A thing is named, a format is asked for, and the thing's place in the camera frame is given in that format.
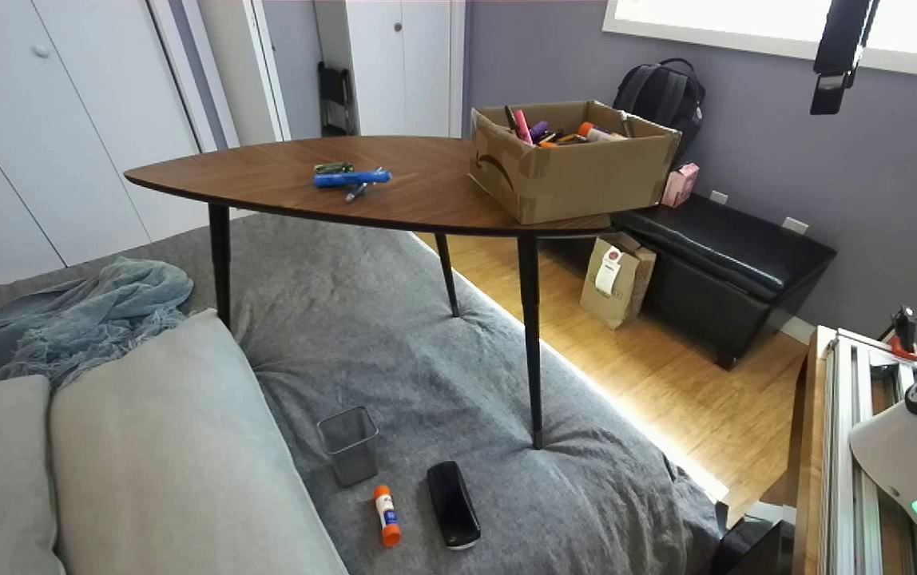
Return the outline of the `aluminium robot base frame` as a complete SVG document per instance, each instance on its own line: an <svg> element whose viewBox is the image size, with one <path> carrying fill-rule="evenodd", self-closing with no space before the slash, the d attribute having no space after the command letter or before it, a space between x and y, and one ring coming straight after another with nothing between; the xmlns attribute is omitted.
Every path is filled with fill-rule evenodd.
<svg viewBox="0 0 917 575"><path fill-rule="evenodd" d="M852 460L851 431L917 382L917 358L819 326L796 400L796 575L917 575L917 525Z"/></svg>

